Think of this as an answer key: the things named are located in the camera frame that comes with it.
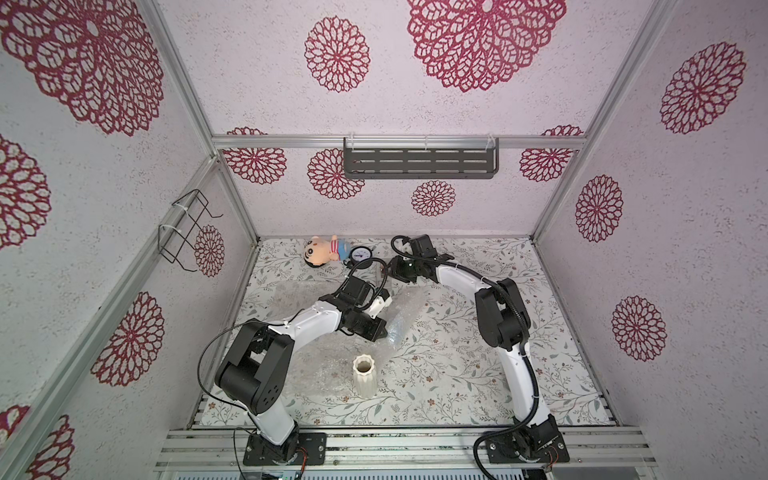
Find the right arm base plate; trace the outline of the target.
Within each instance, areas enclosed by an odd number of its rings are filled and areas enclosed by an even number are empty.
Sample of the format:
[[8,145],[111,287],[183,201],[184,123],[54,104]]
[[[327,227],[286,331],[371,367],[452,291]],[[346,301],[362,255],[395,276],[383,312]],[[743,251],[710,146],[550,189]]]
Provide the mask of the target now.
[[553,415],[541,424],[515,432],[490,433],[485,440],[489,460],[501,463],[568,463],[570,454]]

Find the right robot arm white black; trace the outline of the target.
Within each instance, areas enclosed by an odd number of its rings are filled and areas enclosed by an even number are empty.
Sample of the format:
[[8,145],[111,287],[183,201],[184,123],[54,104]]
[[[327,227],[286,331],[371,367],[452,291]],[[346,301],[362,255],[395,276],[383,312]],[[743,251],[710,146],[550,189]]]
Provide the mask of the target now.
[[395,252],[390,267],[395,278],[406,283],[429,279],[474,302],[478,331],[497,352],[513,400],[514,421],[502,433],[516,436],[532,450],[553,441],[557,424],[541,399],[530,358],[531,320],[517,284],[509,278],[493,280],[450,254],[438,253],[427,235],[396,235],[390,246]]

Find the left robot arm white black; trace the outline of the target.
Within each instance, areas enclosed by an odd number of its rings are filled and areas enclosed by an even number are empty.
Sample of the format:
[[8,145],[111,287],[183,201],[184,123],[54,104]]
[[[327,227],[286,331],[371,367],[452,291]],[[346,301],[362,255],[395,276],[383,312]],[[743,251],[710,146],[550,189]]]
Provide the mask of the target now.
[[280,401],[292,356],[339,330],[371,342],[384,339],[386,321],[379,314],[391,303],[385,287],[349,277],[333,293],[277,324],[249,320],[240,327],[214,383],[253,417],[268,445],[282,447],[298,432]]

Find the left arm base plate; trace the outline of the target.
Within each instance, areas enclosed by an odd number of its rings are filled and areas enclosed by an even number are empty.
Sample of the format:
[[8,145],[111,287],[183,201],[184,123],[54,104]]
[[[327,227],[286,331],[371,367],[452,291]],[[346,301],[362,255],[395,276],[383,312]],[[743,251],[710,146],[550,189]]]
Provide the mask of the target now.
[[263,435],[251,434],[243,456],[245,466],[319,466],[325,463],[328,436],[295,430],[280,445]]

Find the cream ribbed vase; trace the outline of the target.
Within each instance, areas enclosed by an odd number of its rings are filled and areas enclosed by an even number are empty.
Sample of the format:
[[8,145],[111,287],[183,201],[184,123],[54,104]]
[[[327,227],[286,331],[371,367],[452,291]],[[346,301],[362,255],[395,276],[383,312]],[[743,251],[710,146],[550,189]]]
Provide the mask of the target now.
[[375,359],[367,354],[357,356],[352,363],[353,383],[359,397],[369,399],[378,390]]

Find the bubble wrap sheet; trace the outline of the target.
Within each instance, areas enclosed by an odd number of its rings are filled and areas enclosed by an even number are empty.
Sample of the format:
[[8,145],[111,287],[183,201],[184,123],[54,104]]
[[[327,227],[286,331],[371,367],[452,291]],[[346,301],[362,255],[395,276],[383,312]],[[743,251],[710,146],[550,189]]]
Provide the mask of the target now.
[[[241,306],[241,321],[256,318],[281,324],[319,297],[332,293],[338,284],[329,281],[278,281],[247,292]],[[378,342],[333,332],[320,337],[293,354],[284,402],[301,396],[350,396],[354,391],[352,364],[360,355],[379,355]]]
[[[424,314],[428,308],[427,291],[423,288],[404,289],[400,292],[400,295],[394,299],[390,308],[390,316],[387,318],[387,325],[388,322],[393,320],[395,317],[406,317],[412,321],[412,328],[416,321]],[[398,349],[397,351],[394,351],[387,344],[386,339],[385,345],[389,351],[397,352],[399,350]]]

